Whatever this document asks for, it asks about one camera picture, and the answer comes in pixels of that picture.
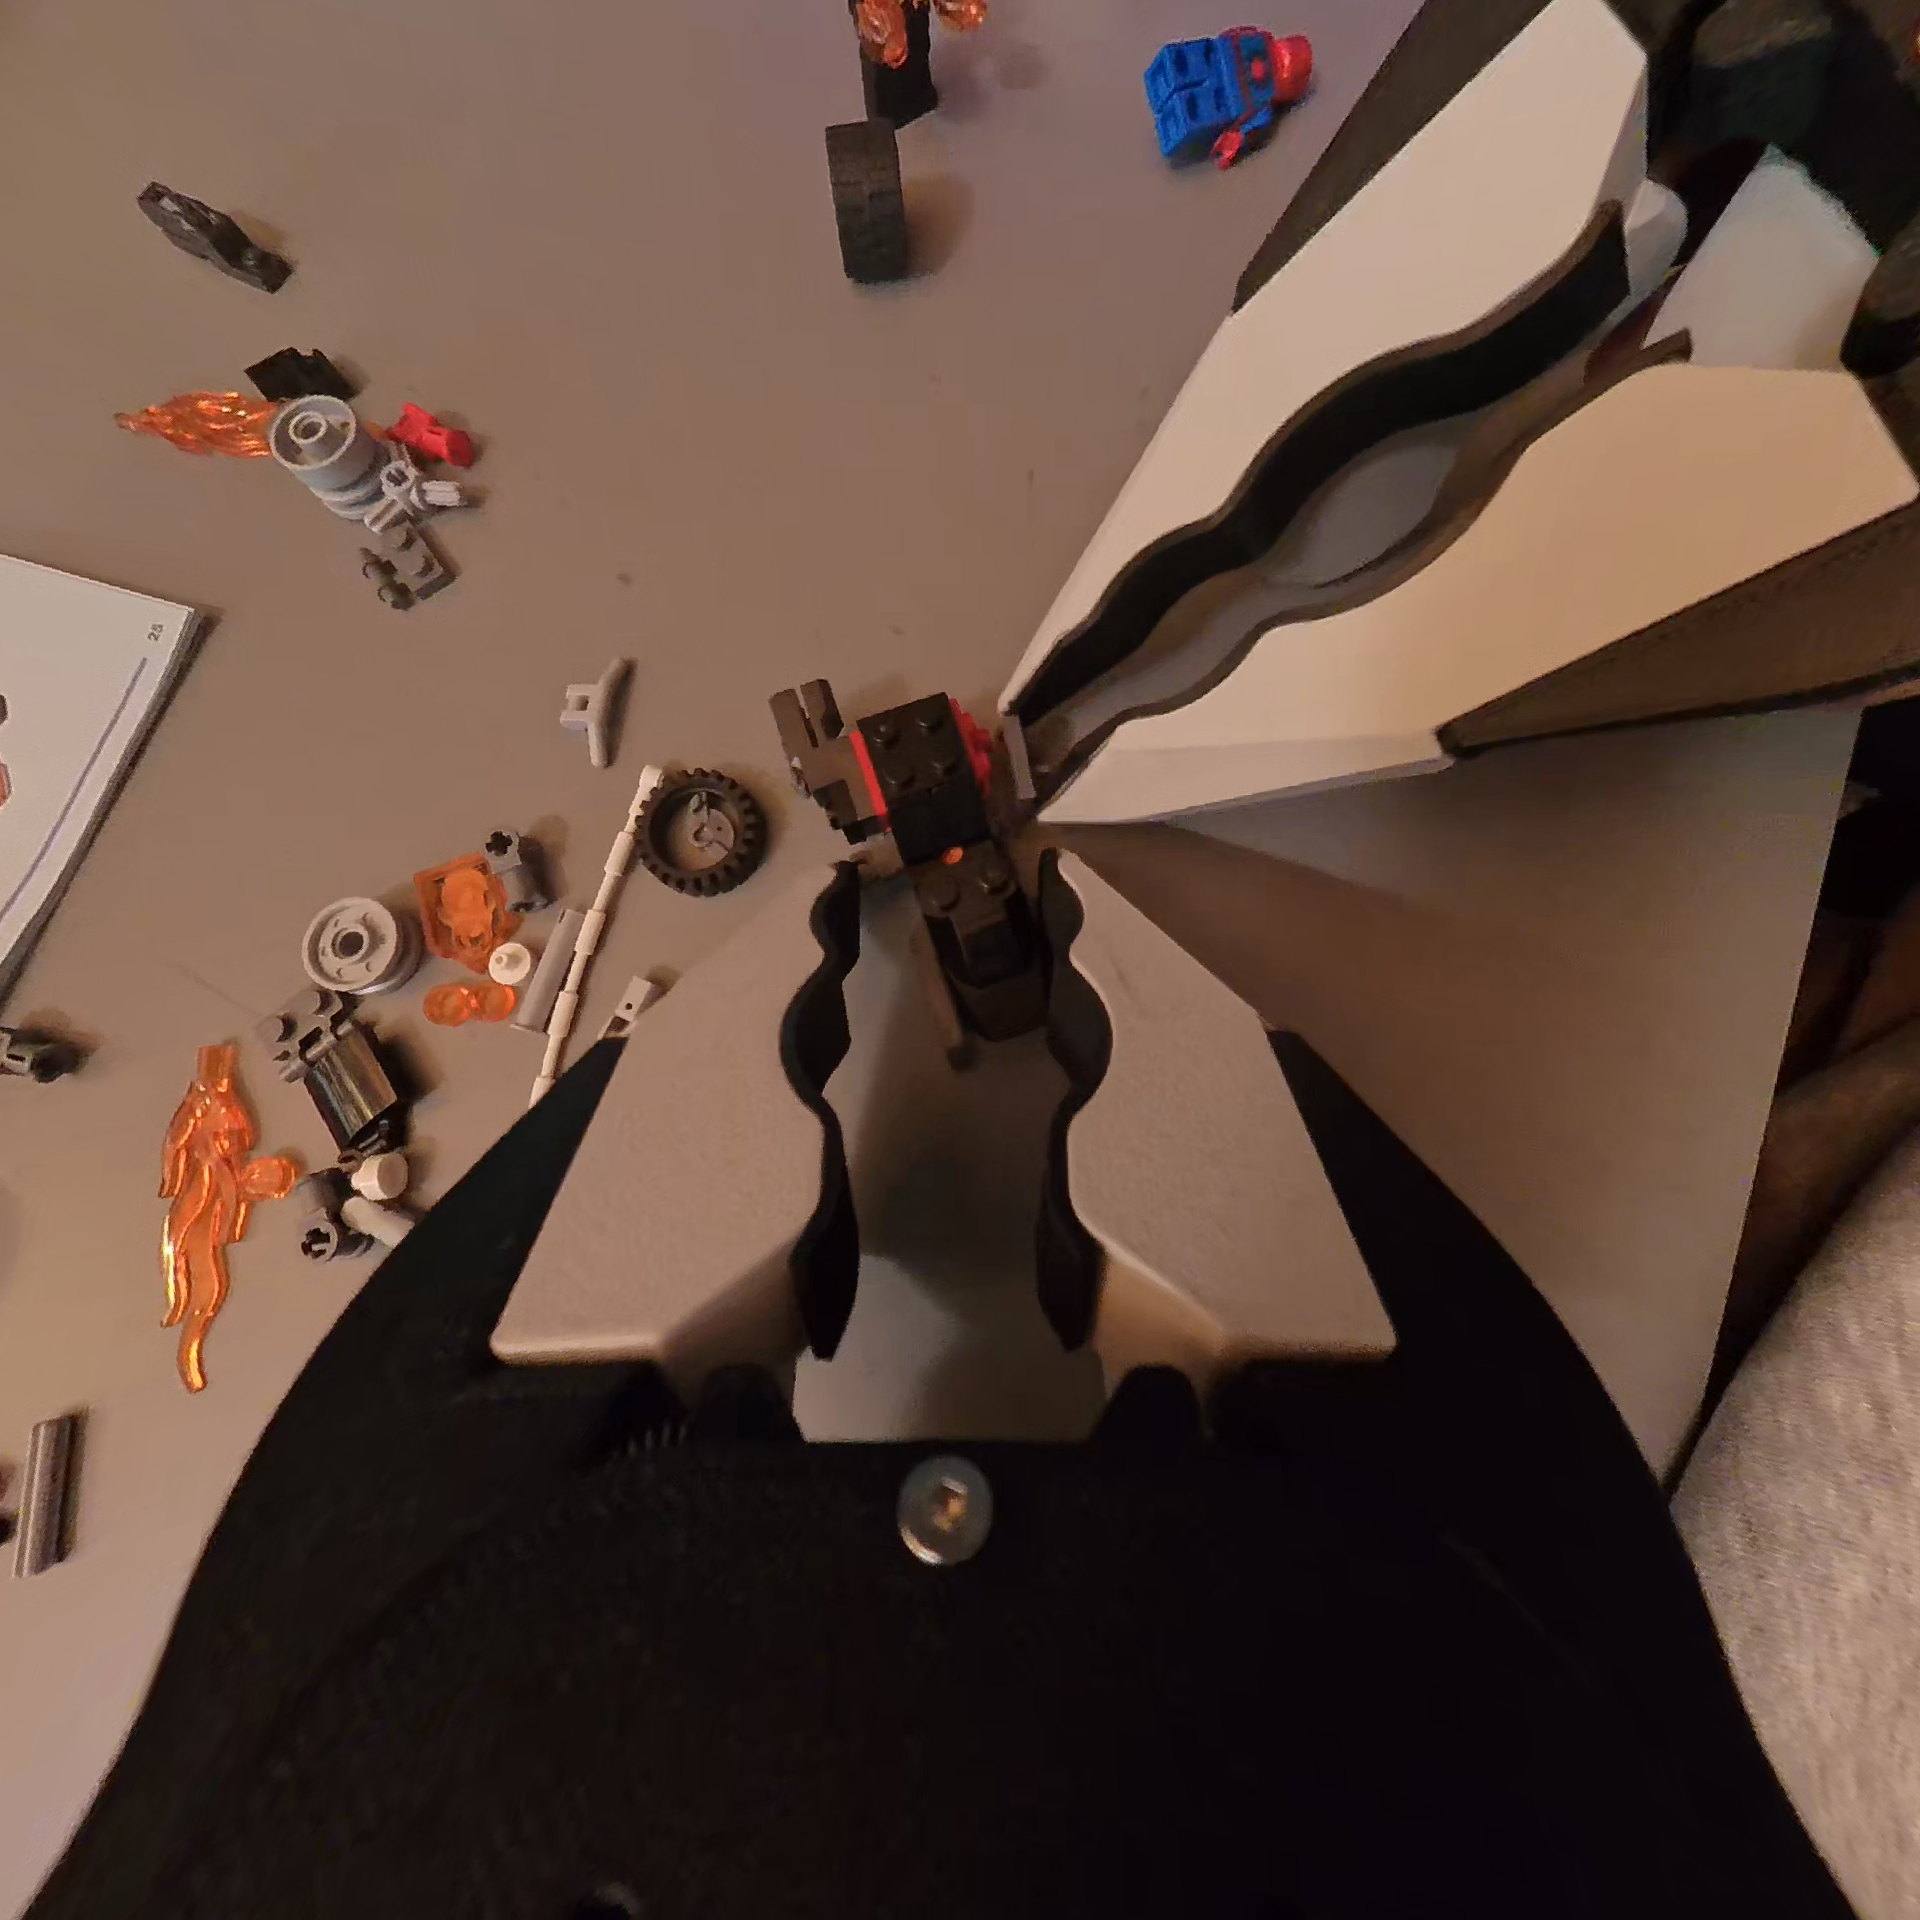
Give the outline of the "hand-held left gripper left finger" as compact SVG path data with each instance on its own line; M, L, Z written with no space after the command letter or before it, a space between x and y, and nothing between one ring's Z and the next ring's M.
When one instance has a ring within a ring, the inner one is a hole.
M679 975L606 1091L494 1327L508 1363L650 1360L682 1402L762 1367L791 1400L857 1277L842 1123L857 876L817 869Z

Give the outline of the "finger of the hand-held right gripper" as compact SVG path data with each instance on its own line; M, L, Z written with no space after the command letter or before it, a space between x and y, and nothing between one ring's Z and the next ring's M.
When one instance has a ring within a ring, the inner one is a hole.
M1619 368L1636 261L1686 205L1603 194L1529 275L1419 267L1416 318L1357 323L1384 233L1310 242L1211 338L1034 637L1052 822L1138 822L1440 771L1497 696L1915 498L1837 363L1867 242L1789 156L1761 156L1682 270L1682 310ZM1371 559L1223 641L1163 691L1083 719L1174 608L1259 565L1379 446L1466 422L1432 498Z
M1645 300L1686 205L1645 171L1645 46L1545 4L1233 307L1002 687L1034 746L1190 588L1371 446L1516 395Z

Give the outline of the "black and red lego assembly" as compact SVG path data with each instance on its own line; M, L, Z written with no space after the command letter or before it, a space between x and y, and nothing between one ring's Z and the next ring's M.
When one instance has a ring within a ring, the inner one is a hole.
M849 721L821 680L772 691L771 719L792 785L856 851L805 904L813 975L840 990L857 884L901 877L916 909L908 957L947 1064L967 1069L982 1040L1034 1032L1052 963L1006 838L992 733L947 691Z

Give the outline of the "blue and red lego minifigure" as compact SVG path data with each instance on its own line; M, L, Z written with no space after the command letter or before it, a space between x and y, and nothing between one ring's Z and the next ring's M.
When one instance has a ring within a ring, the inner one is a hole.
M1313 77L1310 34L1231 27L1164 43L1142 71L1160 156L1231 170L1310 94Z

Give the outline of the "small black treaded lego tyre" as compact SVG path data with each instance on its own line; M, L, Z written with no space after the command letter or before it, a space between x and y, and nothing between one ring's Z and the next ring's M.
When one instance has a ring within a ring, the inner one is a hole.
M768 846L763 807L720 771L667 771L636 817L636 860L682 899L739 892Z

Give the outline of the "black rubber lego tyre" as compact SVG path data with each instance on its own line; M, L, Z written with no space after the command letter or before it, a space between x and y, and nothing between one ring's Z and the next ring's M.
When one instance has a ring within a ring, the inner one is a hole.
M829 125L821 146L842 275L851 284L903 281L911 270L911 229L899 130L878 117Z

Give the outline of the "grey lego wheel hub stack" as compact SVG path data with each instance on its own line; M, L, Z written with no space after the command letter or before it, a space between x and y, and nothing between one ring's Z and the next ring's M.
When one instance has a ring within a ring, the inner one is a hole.
M391 462L354 407L335 395L303 395L278 407L268 450L325 513L364 521L384 498L383 472Z

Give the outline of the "black elongated lego piece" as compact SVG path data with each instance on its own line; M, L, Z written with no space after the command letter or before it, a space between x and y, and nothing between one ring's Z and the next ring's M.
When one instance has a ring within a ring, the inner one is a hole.
M228 213L204 205L196 194L151 183L137 194L137 213L181 253L212 264L218 275L278 293L292 264L273 249L251 239Z

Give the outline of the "dark chrome engine cylinder piece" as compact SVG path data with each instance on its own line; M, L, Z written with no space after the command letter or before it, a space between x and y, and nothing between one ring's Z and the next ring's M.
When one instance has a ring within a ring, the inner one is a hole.
M384 1064L379 1040L350 1020L300 1061L307 1088L338 1155L371 1155L399 1141L406 1096Z

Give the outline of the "orange transparent shield piece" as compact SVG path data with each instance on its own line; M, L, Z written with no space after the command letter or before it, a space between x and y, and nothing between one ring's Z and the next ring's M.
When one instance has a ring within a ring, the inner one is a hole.
M410 876L423 951L476 975L489 969L518 917L486 851L465 851Z

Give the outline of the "large orange transparent flame piece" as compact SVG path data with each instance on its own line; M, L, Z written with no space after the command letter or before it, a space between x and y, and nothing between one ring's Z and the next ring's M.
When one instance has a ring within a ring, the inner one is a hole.
M176 1333L176 1372L204 1392L204 1334L228 1299L228 1247L251 1210L255 1118L238 1088L238 1047L202 1043L161 1141L161 1325Z

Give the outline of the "dark grey clip plate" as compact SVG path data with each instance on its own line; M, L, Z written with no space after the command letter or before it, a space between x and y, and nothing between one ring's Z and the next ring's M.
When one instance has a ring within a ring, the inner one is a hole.
M452 581L439 552L409 521L371 533L371 537L360 545L360 571L391 609L410 609Z

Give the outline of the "person's grey trouser leg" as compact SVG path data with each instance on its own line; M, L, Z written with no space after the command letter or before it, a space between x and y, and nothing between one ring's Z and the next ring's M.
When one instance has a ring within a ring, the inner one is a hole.
M1674 1521L1742 1707L1856 1917L1915 1917L1915 1138L1724 1387Z

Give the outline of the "grey ridged bar piece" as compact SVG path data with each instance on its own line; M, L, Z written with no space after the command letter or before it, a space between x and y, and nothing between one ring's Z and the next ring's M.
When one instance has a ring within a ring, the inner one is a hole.
M13 1573L36 1576L73 1550L83 1409L63 1409L28 1431L19 1474Z

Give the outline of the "light grey cross connector piece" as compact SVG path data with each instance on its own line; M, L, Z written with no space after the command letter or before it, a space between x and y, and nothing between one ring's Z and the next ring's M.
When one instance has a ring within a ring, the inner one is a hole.
M384 534L406 521L421 524L446 509L465 509L472 498L464 484L430 476L413 461L384 461L375 470L379 498L361 513L369 534Z

